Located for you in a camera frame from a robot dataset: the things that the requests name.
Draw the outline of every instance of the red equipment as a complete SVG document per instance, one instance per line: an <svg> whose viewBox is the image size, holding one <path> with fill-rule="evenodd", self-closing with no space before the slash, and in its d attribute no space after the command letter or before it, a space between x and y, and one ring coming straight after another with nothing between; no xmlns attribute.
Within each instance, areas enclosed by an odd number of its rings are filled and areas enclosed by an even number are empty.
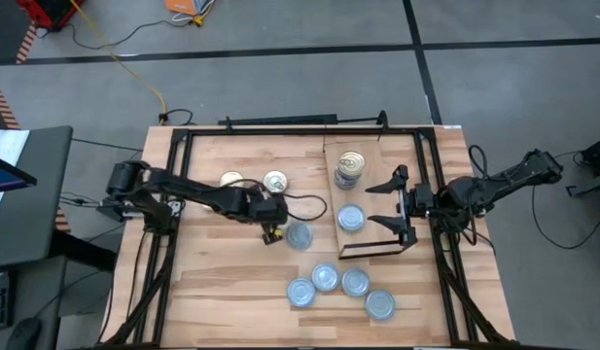
<svg viewBox="0 0 600 350"><path fill-rule="evenodd" d="M84 1L76 0L77 5ZM60 30L77 12L70 0L17 0L17 4L37 27L50 31Z"/></svg>

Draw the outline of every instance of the silver can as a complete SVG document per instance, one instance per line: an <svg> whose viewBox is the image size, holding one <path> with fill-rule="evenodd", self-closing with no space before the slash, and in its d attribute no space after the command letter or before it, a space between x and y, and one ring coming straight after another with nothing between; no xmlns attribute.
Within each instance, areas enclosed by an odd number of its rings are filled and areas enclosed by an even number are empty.
<svg viewBox="0 0 600 350"><path fill-rule="evenodd" d="M369 292L369 276L359 267L342 274L342 290L350 297L361 297Z"/></svg>
<svg viewBox="0 0 600 350"><path fill-rule="evenodd" d="M365 225L365 212L356 204L345 204L338 210L336 221L344 231L354 233Z"/></svg>
<svg viewBox="0 0 600 350"><path fill-rule="evenodd" d="M220 177L220 186L225 186L227 184L230 183L234 183L237 180L242 180L243 176L241 174L239 174L236 171L229 171L224 173L221 177ZM236 182L234 184L232 184L231 186L235 186L235 187L243 187L243 183L242 182Z"/></svg>
<svg viewBox="0 0 600 350"><path fill-rule="evenodd" d="M335 169L335 184L341 190L353 189L365 169L365 158L357 152L345 152L338 159Z"/></svg>
<svg viewBox="0 0 600 350"><path fill-rule="evenodd" d="M263 177L263 184L271 193L283 193L289 186L287 176L277 170L266 173Z"/></svg>
<svg viewBox="0 0 600 350"><path fill-rule="evenodd" d="M312 269L310 275L312 284L315 288L321 292L330 292L338 287L340 282L340 276L338 275L338 269L332 263L319 263Z"/></svg>
<svg viewBox="0 0 600 350"><path fill-rule="evenodd" d="M365 308L374 320L388 320L395 314L395 299L384 290L374 290L365 299Z"/></svg>
<svg viewBox="0 0 600 350"><path fill-rule="evenodd" d="M297 278L287 287L289 302L297 307L308 307L315 300L315 286L307 278Z"/></svg>
<svg viewBox="0 0 600 350"><path fill-rule="evenodd" d="M291 248L297 250L306 250L312 244L312 232L306 223L290 223L285 238Z"/></svg>

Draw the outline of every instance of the yellow cable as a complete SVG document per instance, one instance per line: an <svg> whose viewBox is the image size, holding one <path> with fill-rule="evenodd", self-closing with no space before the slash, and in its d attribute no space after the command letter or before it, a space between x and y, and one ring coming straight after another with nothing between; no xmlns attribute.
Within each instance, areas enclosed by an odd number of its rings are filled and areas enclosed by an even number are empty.
<svg viewBox="0 0 600 350"><path fill-rule="evenodd" d="M101 41L101 44L105 47L105 50L107 50L107 53L110 56L112 56L112 58L116 61L116 63L120 64L122 68L124 68L127 72L129 72L133 76L133 78L137 79L140 83L142 83L142 85L144 85L147 89L149 89L150 91L152 91L159 98L159 101L161 101L161 110L164 113L166 113L167 112L167 107L165 105L165 100L163 99L163 96L161 96L161 93L159 91L157 91L157 89L154 88L151 84L149 84L147 81L145 81L142 77L140 77L135 72L133 72L132 70L130 70L127 66L125 66L124 63L122 63L116 57L116 55L112 52L112 50L109 47L109 42L107 41L107 39L105 39L105 35L103 35L103 32L101 32L98 29L98 27L96 26L96 24L94 23L94 21L92 19L90 19L88 17L88 15L86 15L86 13L84 12L84 10L82 10L82 8L80 8L79 5L77 5L77 2L75 2L75 0L70 0L70 3L73 4L73 6L75 7L75 9L77 9L77 12L86 20L86 22L88 23L89 27L92 29L92 31L94 32L94 34L96 34L96 36L98 37L98 39Z"/></svg>

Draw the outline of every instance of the black desk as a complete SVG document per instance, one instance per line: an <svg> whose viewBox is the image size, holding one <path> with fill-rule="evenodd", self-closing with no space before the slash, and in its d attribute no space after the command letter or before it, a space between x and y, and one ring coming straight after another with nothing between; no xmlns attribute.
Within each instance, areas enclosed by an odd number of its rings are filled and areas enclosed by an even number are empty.
<svg viewBox="0 0 600 350"><path fill-rule="evenodd" d="M54 228L73 129L32 130L17 168L38 180L35 187L4 193L0 203L0 266L65 256L113 271L116 254Z"/></svg>
<svg viewBox="0 0 600 350"><path fill-rule="evenodd" d="M64 283L66 258L55 257L41 262L25 263L16 268L15 317L12 327L0 330L0 350L6 348L12 330L19 321L36 315L49 300L55 297ZM60 298L56 298L38 316L42 329L36 350L53 350L59 330Z"/></svg>

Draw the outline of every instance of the table leg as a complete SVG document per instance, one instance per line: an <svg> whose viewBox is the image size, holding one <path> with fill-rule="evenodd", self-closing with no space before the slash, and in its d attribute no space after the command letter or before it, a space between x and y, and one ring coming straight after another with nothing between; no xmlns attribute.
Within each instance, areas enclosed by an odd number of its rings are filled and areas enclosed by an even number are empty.
<svg viewBox="0 0 600 350"><path fill-rule="evenodd" d="M109 249L100 248L57 229L53 231L49 256L64 256L108 272L114 271L117 257L116 253Z"/></svg>

